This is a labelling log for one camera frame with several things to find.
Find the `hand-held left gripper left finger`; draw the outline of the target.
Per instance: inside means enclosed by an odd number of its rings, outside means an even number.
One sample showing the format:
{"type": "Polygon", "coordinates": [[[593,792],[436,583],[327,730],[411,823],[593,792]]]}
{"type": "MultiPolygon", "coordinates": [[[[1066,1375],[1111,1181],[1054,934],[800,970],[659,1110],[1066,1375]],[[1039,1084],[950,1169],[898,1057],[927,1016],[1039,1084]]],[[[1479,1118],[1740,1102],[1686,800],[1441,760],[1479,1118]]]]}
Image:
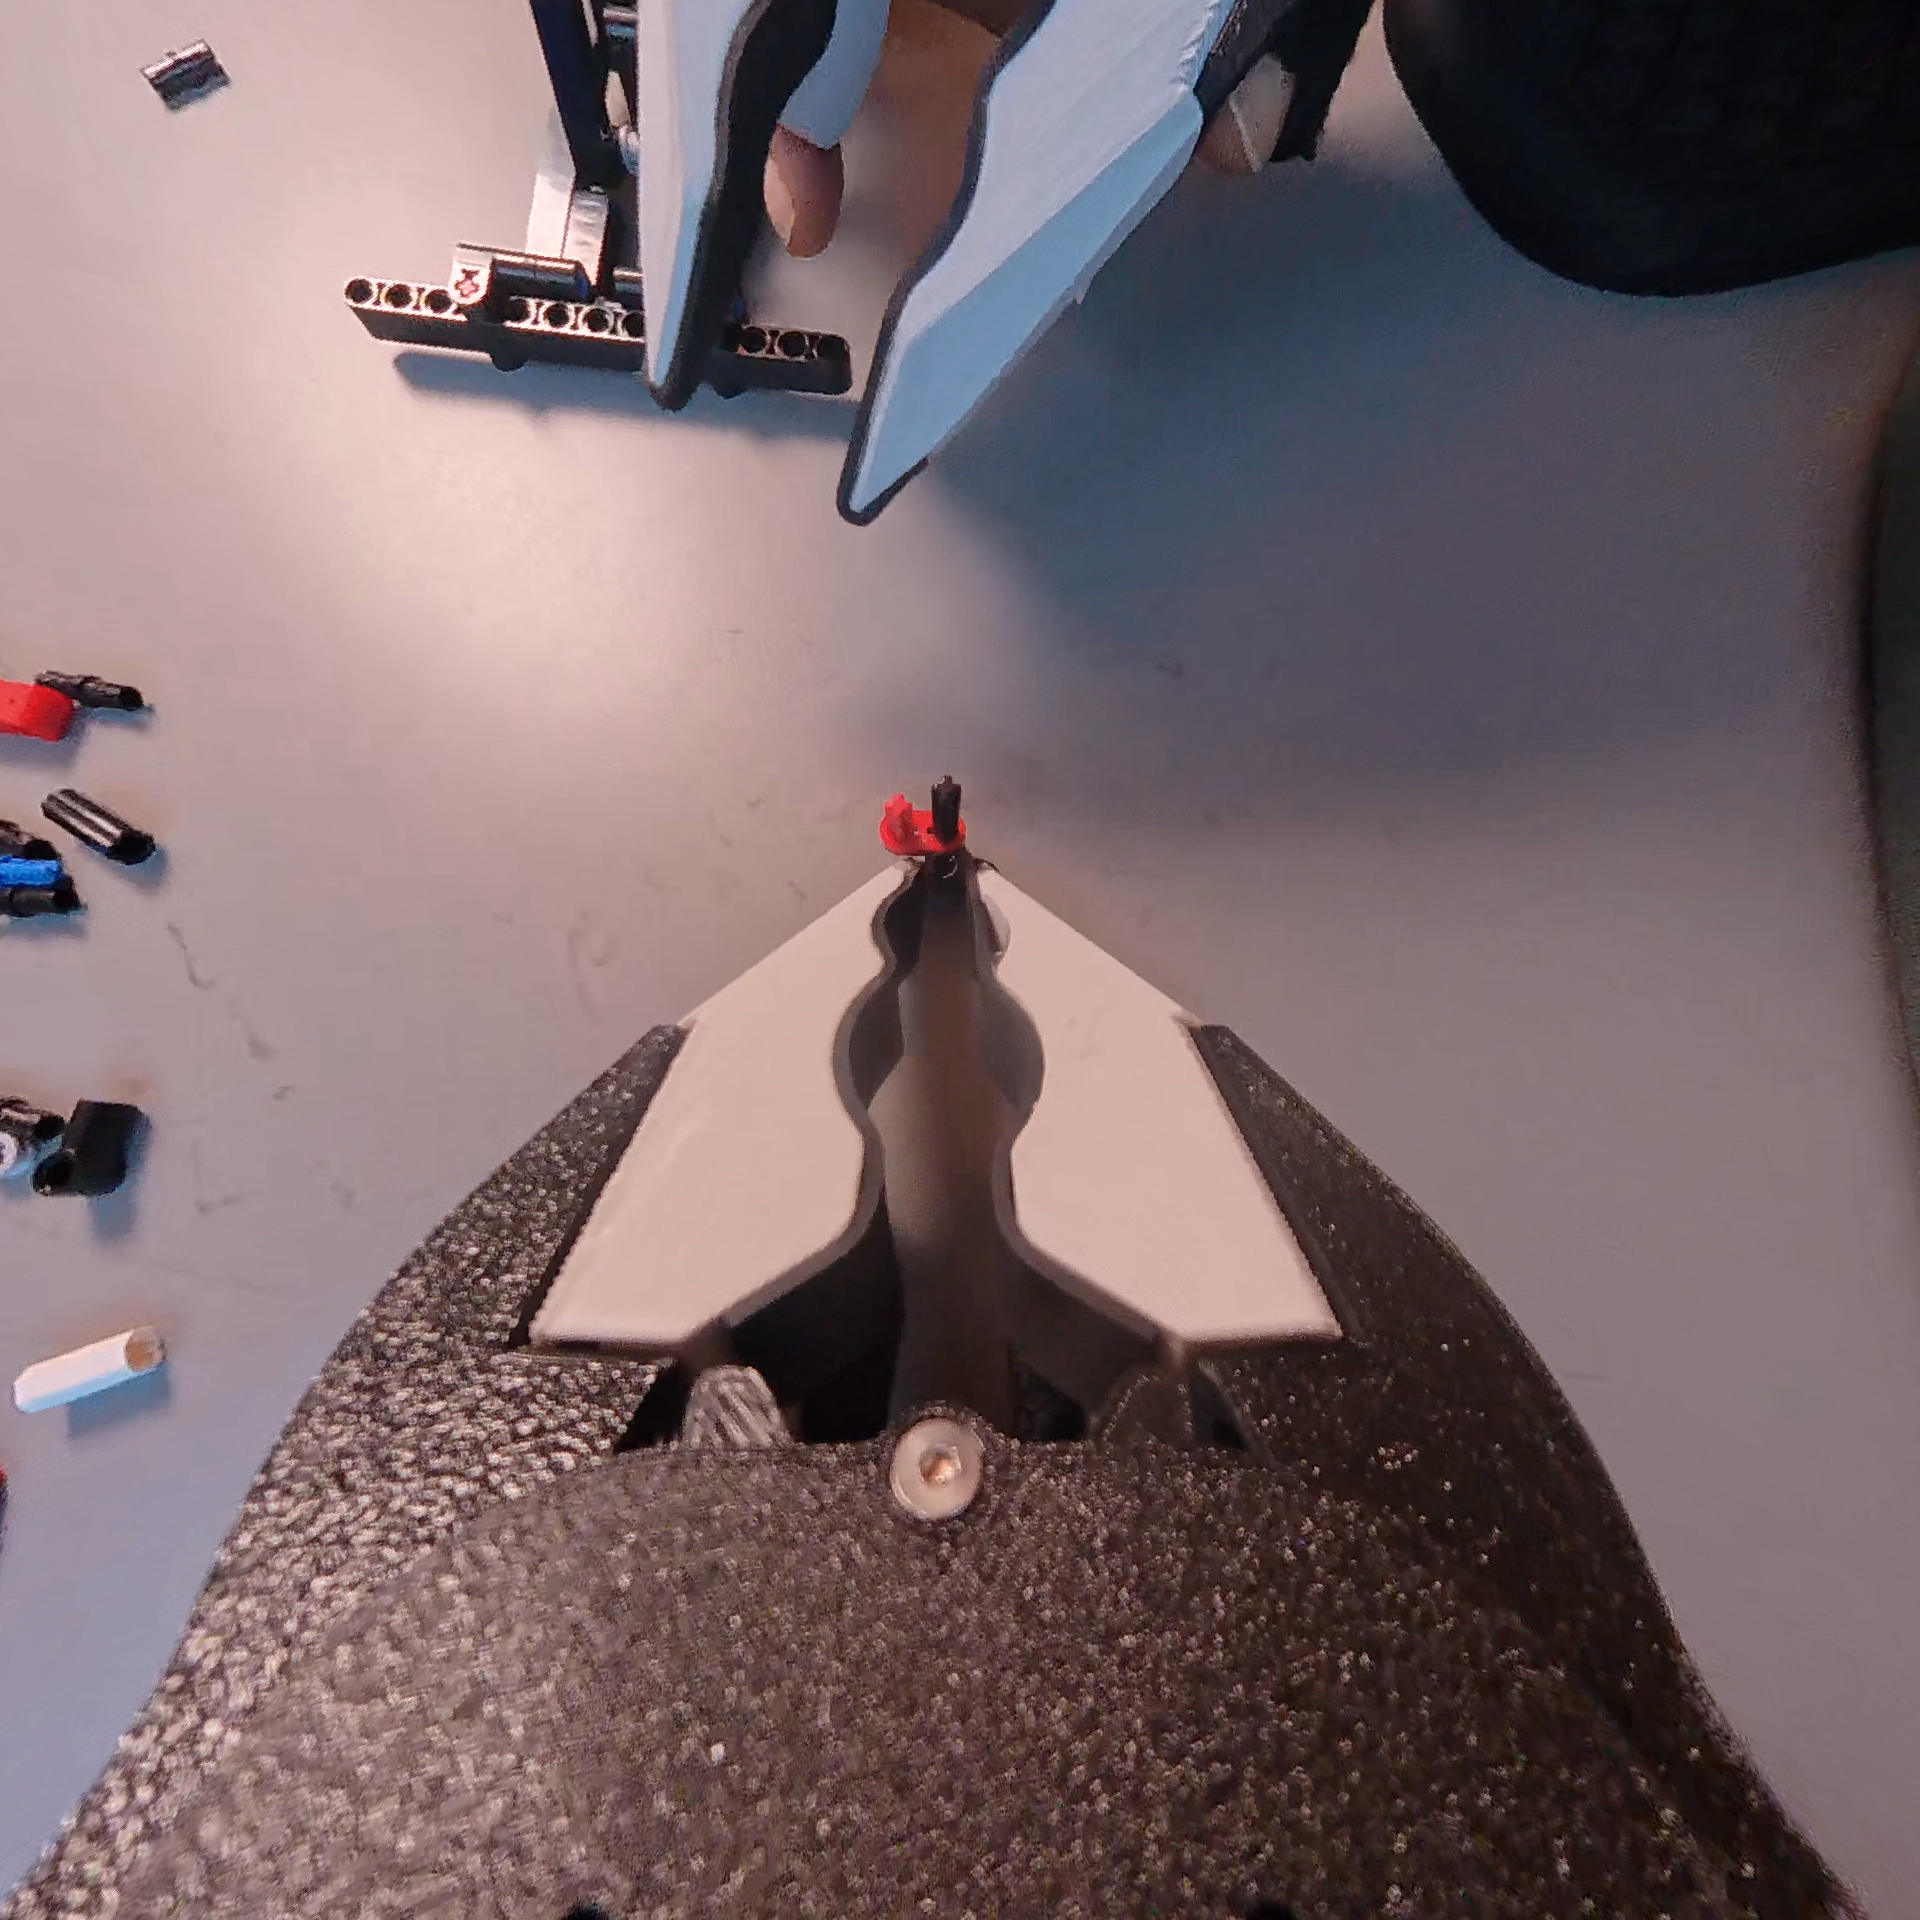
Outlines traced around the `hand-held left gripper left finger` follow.
{"type": "Polygon", "coordinates": [[[574,1234],[537,1346],[676,1352],[850,1248],[873,1210],[872,1105],[904,1055],[876,929],[896,861],[700,1002],[574,1234]]]}

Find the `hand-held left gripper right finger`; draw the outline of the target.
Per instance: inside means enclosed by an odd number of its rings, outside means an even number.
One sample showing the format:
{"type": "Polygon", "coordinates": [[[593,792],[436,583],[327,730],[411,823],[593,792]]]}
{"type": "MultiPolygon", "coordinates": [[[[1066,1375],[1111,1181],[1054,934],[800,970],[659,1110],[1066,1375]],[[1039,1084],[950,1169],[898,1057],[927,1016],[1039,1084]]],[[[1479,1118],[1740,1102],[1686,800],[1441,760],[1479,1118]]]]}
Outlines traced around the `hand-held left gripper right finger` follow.
{"type": "Polygon", "coordinates": [[[1340,1336],[1187,1009],[998,871],[1014,1209],[1066,1280],[1185,1351],[1340,1336]]]}

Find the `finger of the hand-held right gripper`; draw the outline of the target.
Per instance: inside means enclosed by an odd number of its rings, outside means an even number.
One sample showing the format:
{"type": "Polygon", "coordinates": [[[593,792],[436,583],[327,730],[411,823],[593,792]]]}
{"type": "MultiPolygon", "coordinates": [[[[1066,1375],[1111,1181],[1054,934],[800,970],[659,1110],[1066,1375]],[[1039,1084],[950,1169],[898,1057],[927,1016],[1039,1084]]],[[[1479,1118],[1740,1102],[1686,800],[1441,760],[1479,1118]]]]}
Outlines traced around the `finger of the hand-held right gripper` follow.
{"type": "Polygon", "coordinates": [[[751,1],[639,9],[640,273],[647,376],[682,408],[729,314],[724,186],[734,64],[751,1]]]}
{"type": "Polygon", "coordinates": [[[849,520],[882,510],[1168,191],[1231,16],[1231,1],[1054,1],[1003,37],[950,220],[881,325],[836,493],[849,520]]]}

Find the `brick vehicle model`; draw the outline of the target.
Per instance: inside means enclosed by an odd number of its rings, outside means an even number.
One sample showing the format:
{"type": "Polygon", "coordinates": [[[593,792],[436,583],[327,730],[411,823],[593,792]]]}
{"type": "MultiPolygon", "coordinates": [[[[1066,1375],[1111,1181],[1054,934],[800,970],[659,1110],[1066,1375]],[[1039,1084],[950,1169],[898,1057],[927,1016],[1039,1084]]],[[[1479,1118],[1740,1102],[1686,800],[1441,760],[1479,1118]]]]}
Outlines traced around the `brick vehicle model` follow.
{"type": "MultiPolygon", "coordinates": [[[[559,364],[647,376],[640,273],[640,5],[532,5],[559,149],[536,183],[520,249],[455,247],[441,284],[358,276],[347,305],[399,345],[480,352],[497,367],[559,364]]],[[[854,381],[844,337],[759,325],[739,284],[761,228],[761,164],[793,94],[818,71],[836,28],[882,7],[752,5],[728,114],[728,261],[739,268],[704,378],[722,396],[841,396],[854,381]]]]}

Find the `grey desk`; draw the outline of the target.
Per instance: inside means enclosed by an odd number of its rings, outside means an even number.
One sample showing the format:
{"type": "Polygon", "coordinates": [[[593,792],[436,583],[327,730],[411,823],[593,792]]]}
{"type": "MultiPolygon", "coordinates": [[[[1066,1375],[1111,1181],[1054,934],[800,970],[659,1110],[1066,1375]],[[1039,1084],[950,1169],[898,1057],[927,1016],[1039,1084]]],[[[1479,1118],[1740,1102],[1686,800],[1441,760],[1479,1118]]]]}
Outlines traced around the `grey desk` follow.
{"type": "MultiPolygon", "coordinates": [[[[161,839],[4,928],[4,1089],[151,1118],[132,1183],[4,1183],[4,1380],[156,1324],[145,1393],[4,1404],[4,1885],[167,1664],[256,1462],[425,1231],[656,1022],[872,877],[950,773],[856,703],[904,573],[1047,644],[968,538],[834,514],[850,408],[399,357],[354,273],[515,245],[523,5],[4,9],[4,671],[150,718],[4,741],[161,839]],[[192,41],[230,85],[170,112],[192,41]]],[[[1551,1359],[1729,1721],[1915,1912],[1915,1351],[1767,1378],[1551,1359]]]]}

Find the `black angle connector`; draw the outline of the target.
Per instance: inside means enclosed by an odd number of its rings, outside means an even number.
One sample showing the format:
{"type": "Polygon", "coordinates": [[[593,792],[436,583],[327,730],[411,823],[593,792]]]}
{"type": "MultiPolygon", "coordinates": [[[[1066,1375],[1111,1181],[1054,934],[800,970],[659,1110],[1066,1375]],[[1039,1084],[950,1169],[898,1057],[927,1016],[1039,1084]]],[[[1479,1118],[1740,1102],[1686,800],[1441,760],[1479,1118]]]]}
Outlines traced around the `black angle connector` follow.
{"type": "Polygon", "coordinates": [[[118,1193],[130,1173],[146,1116],[137,1104],[82,1100],[70,1113],[59,1140],[38,1162],[33,1189],[51,1198],[100,1198],[118,1193]]]}

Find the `white tube connector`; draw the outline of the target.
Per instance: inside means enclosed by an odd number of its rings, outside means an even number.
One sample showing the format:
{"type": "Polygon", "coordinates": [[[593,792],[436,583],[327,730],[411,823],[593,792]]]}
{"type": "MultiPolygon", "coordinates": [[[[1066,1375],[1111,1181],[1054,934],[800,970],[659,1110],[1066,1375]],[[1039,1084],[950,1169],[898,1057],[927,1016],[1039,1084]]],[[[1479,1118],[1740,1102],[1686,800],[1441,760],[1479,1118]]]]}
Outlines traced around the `white tube connector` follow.
{"type": "Polygon", "coordinates": [[[156,1373],[163,1361],[163,1335],[156,1327],[129,1327],[28,1365],[15,1378],[15,1405],[40,1413],[88,1400],[156,1373]]]}

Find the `black tube connector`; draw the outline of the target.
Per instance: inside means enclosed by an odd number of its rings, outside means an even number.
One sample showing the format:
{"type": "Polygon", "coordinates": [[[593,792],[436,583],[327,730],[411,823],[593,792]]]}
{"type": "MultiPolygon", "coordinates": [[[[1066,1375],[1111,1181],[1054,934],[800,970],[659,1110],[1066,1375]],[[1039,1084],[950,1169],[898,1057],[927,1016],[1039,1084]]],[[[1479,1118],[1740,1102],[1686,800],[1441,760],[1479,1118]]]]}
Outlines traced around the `black tube connector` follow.
{"type": "Polygon", "coordinates": [[[151,832],[132,825],[108,804],[88,792],[63,786],[40,801],[41,816],[75,836],[86,848],[100,853],[119,865],[136,868],[158,853],[151,832]]]}

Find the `black and blue pins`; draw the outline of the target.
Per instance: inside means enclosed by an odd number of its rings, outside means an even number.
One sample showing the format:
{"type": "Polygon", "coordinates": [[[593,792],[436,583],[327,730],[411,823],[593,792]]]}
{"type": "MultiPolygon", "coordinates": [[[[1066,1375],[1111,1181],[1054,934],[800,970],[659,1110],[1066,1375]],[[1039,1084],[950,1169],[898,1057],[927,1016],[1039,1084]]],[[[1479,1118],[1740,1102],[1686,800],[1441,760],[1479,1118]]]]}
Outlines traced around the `black and blue pins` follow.
{"type": "Polygon", "coordinates": [[[15,820],[0,823],[0,839],[4,920],[70,917],[82,909],[79,887],[54,842],[15,820]]]}

